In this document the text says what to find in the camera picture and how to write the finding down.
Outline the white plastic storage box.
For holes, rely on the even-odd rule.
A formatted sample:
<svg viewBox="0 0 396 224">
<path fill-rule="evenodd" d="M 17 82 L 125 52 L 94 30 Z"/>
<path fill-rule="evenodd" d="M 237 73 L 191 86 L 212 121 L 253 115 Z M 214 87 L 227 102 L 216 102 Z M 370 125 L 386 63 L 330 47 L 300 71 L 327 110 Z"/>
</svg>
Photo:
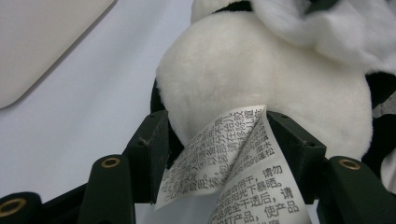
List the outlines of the white plastic storage box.
<svg viewBox="0 0 396 224">
<path fill-rule="evenodd" d="M 19 100 L 117 0 L 0 0 L 0 108 Z"/>
</svg>

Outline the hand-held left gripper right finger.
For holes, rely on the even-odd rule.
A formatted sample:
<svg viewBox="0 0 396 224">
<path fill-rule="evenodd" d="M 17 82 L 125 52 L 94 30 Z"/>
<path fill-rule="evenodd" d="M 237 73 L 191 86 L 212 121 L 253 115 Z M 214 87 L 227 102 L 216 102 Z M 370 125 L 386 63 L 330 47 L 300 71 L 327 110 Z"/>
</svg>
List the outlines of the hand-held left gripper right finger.
<svg viewBox="0 0 396 224">
<path fill-rule="evenodd" d="M 267 118 L 304 202 L 312 204 L 317 196 L 326 146 L 289 116 L 270 111 Z"/>
</svg>

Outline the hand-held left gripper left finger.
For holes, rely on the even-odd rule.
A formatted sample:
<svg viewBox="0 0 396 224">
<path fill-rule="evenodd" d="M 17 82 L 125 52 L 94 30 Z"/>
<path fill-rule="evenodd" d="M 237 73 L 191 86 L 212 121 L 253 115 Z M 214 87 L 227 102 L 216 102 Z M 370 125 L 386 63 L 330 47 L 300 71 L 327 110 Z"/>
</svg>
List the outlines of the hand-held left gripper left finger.
<svg viewBox="0 0 396 224">
<path fill-rule="evenodd" d="M 123 151 L 130 163 L 136 203 L 156 203 L 169 154 L 168 113 L 147 115 Z"/>
</svg>

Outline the panda plush toy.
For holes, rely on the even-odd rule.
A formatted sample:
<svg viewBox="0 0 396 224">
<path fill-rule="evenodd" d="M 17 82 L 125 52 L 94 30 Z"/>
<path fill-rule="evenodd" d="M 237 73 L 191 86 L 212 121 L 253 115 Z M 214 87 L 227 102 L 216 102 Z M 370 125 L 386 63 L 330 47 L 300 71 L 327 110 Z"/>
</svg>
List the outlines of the panda plush toy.
<svg viewBox="0 0 396 224">
<path fill-rule="evenodd" d="M 177 139 L 164 224 L 311 224 L 269 124 L 291 117 L 326 157 L 396 163 L 396 0 L 193 0 L 156 85 Z"/>
</svg>

